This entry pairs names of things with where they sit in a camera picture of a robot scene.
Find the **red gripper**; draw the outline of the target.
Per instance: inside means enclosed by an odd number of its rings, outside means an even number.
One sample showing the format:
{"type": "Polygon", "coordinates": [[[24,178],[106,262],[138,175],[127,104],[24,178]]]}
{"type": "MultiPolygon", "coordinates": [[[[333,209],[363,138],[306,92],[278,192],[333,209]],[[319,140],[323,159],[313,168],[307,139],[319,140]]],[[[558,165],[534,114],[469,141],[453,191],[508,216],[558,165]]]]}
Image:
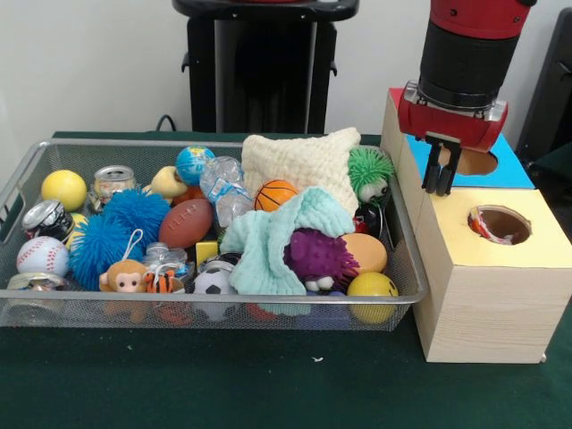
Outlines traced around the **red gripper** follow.
{"type": "Polygon", "coordinates": [[[431,150],[422,188],[427,193],[436,191],[440,197],[448,196],[458,169],[460,147],[483,153],[490,151],[508,117],[509,104],[504,100],[497,100],[482,114],[462,113],[431,103],[419,104],[419,96],[411,88],[401,89],[399,95],[398,117],[403,133],[422,140],[429,135],[441,136],[458,143],[441,145],[439,139],[427,140],[431,150]]]}

